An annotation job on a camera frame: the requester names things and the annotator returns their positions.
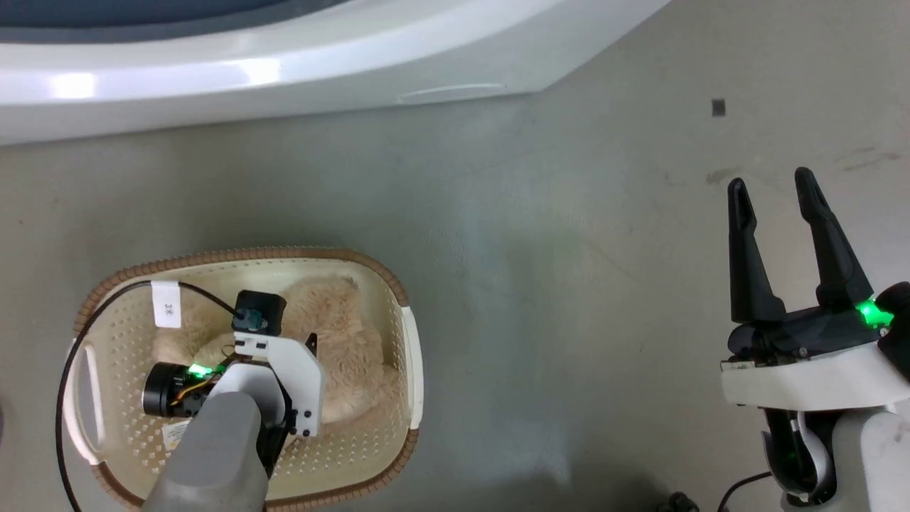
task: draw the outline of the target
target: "white bracket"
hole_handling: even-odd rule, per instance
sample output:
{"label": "white bracket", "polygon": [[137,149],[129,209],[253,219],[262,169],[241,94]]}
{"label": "white bracket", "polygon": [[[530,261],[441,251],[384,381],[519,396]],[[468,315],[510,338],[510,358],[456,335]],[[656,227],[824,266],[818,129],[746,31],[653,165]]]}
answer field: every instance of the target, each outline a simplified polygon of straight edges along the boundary
{"label": "white bracket", "polygon": [[268,361],[297,413],[297,436],[319,433],[325,374],[303,343],[289,338],[234,331],[234,352]]}

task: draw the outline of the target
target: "brown basket rim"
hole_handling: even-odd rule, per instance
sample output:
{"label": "brown basket rim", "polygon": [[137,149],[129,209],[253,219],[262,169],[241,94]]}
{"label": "brown basket rim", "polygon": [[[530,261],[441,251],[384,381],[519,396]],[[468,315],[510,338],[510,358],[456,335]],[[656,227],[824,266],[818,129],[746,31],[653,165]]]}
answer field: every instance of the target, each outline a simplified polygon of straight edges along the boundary
{"label": "brown basket rim", "polygon": [[[178,258],[170,258],[167,260],[153,261],[151,263],[135,265],[133,267],[119,271],[107,279],[101,281],[95,287],[95,289],[89,293],[88,297],[82,303],[82,307],[79,309],[79,314],[76,317],[76,323],[74,324],[73,329],[76,331],[76,334],[78,334],[88,320],[88,317],[92,314],[101,300],[104,299],[104,297],[111,290],[116,288],[119,284],[131,279],[135,279],[136,277],[142,277],[161,271],[195,267],[209,263],[223,263],[246,260],[276,260],[287,258],[341,260],[359,263],[377,273],[378,276],[381,277],[389,285],[389,288],[392,290],[392,293],[395,295],[395,299],[398,301],[398,304],[401,307],[407,307],[410,304],[408,301],[408,295],[405,293],[404,287],[401,286],[401,282],[397,277],[395,277],[395,274],[393,274],[382,263],[370,258],[365,254],[361,254],[350,249],[322,249],[309,247],[265,247],[254,249],[234,249],[230,251],[203,252],[189,256],[181,256]],[[327,505],[329,503],[337,503],[339,501],[361,497],[367,493],[383,488],[385,485],[391,482],[392,479],[398,476],[401,473],[402,469],[404,469],[404,466],[408,463],[411,455],[414,453],[414,446],[417,444],[419,435],[419,429],[409,429],[401,450],[399,451],[398,455],[395,456],[395,459],[392,460],[391,464],[389,464],[379,474],[368,480],[365,480],[358,484],[339,487],[337,489],[323,491],[316,494],[269,500],[265,504],[265,510],[269,512],[279,510],[281,512],[295,512],[311,507],[318,507],[321,505]],[[145,502],[145,500],[131,493],[122,484],[120,484],[119,481],[117,481],[116,477],[111,472],[110,467],[107,466],[107,462],[102,461],[97,466],[92,466],[92,474],[95,475],[95,479],[98,481],[98,484],[100,484],[101,487],[105,490],[105,492],[121,505],[130,509],[139,509]]]}

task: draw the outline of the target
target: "orange wire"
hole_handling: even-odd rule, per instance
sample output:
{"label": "orange wire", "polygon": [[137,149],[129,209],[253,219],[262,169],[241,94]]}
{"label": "orange wire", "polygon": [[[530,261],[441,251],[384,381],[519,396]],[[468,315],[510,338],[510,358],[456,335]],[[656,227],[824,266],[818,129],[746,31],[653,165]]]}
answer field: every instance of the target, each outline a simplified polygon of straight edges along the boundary
{"label": "orange wire", "polygon": [[217,379],[211,378],[211,379],[208,379],[208,380],[205,381],[205,382],[201,382],[201,383],[199,383],[199,384],[195,384],[195,385],[189,386],[187,389],[181,391],[180,394],[177,395],[177,399],[174,400],[173,402],[171,402],[171,405],[177,405],[177,404],[179,404],[180,401],[183,400],[184,397],[187,396],[187,394],[189,394],[191,391],[196,391],[196,390],[199,389],[200,387],[205,387],[205,386],[207,386],[207,385],[209,385],[209,384],[214,384],[215,382],[217,382]]}

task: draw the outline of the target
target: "green led light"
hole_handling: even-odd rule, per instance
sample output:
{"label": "green led light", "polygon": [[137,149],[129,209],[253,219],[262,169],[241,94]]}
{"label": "green led light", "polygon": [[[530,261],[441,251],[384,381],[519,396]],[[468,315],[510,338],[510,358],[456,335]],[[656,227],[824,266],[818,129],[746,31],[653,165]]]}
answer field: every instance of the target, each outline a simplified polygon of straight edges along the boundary
{"label": "green led light", "polygon": [[214,372],[214,370],[212,370],[211,368],[206,368],[205,366],[200,366],[198,364],[193,364],[187,370],[187,373],[193,374],[197,377],[205,377],[206,375],[211,374],[212,372]]}
{"label": "green led light", "polygon": [[891,313],[878,309],[872,300],[858,303],[856,310],[863,315],[863,320],[871,327],[890,325],[895,318]]}

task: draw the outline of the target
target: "white bathtub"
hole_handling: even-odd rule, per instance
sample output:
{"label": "white bathtub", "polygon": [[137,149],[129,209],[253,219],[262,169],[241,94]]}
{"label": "white bathtub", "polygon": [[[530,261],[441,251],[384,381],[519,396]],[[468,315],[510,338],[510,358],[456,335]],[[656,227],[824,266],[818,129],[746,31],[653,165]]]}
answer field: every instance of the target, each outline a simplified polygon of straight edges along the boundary
{"label": "white bathtub", "polygon": [[120,44],[0,44],[0,143],[538,91],[669,0],[351,0]]}

